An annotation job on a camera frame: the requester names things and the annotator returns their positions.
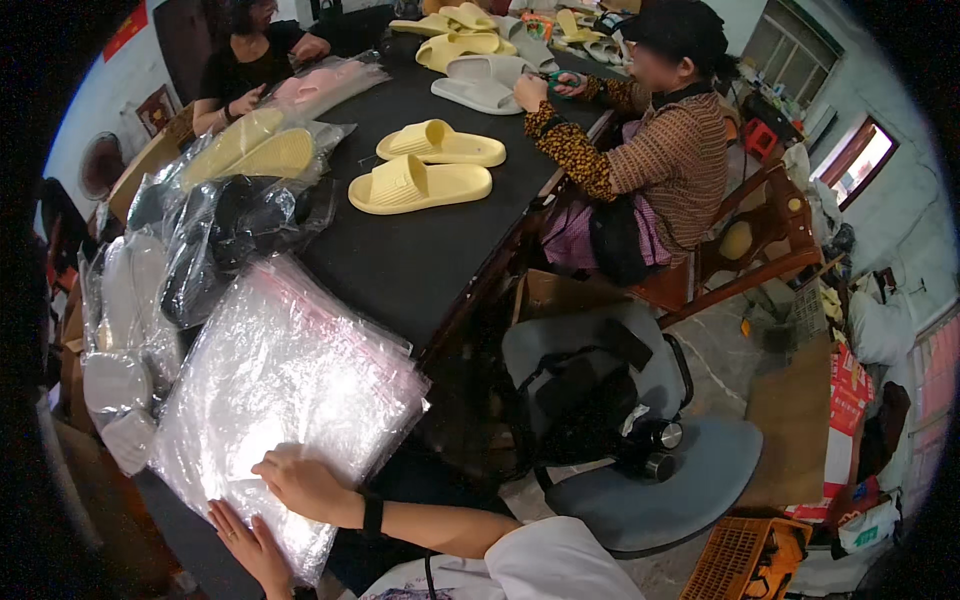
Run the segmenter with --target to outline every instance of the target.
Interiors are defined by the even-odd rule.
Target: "orange crate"
[[[797,521],[785,518],[736,518],[725,517],[713,527],[707,547],[704,548],[697,568],[686,582],[680,600],[741,600],[763,546],[771,531],[781,536],[799,529],[804,536],[804,546],[810,542],[813,528]],[[769,594],[764,596],[773,600],[780,580],[796,571],[801,556],[793,546],[796,542],[779,544],[780,550],[773,557],[770,569],[778,577],[769,581]]]

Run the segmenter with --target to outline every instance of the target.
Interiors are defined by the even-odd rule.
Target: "green scissors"
[[[577,83],[576,83],[576,84],[573,84],[572,82],[562,82],[562,81],[560,81],[560,76],[561,76],[561,75],[565,75],[565,74],[567,74],[567,73],[569,73],[570,75],[572,75],[572,76],[574,76],[574,77],[577,78]],[[577,73],[577,72],[575,72],[575,71],[567,71],[567,70],[565,70],[565,69],[564,69],[564,70],[561,70],[561,71],[556,71],[556,72],[554,72],[554,73],[544,73],[544,74],[542,74],[542,75],[540,75],[540,76],[541,76],[541,77],[543,78],[543,80],[546,82],[547,87],[550,88],[550,91],[554,92],[555,94],[557,94],[557,90],[556,90],[557,85],[569,85],[570,87],[576,87],[577,85],[580,85],[580,84],[582,84],[582,83],[584,82],[584,76],[583,76],[583,75],[581,75],[580,73]],[[563,96],[563,94],[557,94],[557,95],[560,96],[561,98],[563,98],[564,100],[573,100],[573,98],[571,98],[570,96]]]

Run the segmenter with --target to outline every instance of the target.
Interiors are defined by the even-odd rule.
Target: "woman's right hand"
[[[363,528],[363,496],[344,488],[322,462],[302,458],[302,446],[279,445],[250,471],[294,513],[337,527]]]
[[[553,91],[561,96],[572,98],[580,95],[587,89],[588,79],[586,75],[581,73],[561,73],[560,76],[557,77],[557,81],[559,83],[553,88]]]
[[[260,87],[255,87],[243,96],[240,96],[231,102],[230,114],[234,117],[239,117],[253,110],[253,107],[256,106],[256,103],[260,102],[260,94],[263,93],[263,90],[266,89],[266,87],[266,84],[261,84]]]

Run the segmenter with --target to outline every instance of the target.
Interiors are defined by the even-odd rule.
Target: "window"
[[[860,129],[847,142],[820,180],[837,193],[840,210],[846,210],[900,144],[876,122],[867,117]]]
[[[782,95],[801,108],[814,96],[843,48],[792,0],[770,0],[743,50],[761,79],[783,86]]]

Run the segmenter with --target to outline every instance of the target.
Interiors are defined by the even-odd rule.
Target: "stool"
[[[747,152],[755,155],[760,162],[766,160],[777,145],[777,135],[759,119],[751,119],[750,123],[747,123],[744,138]]]

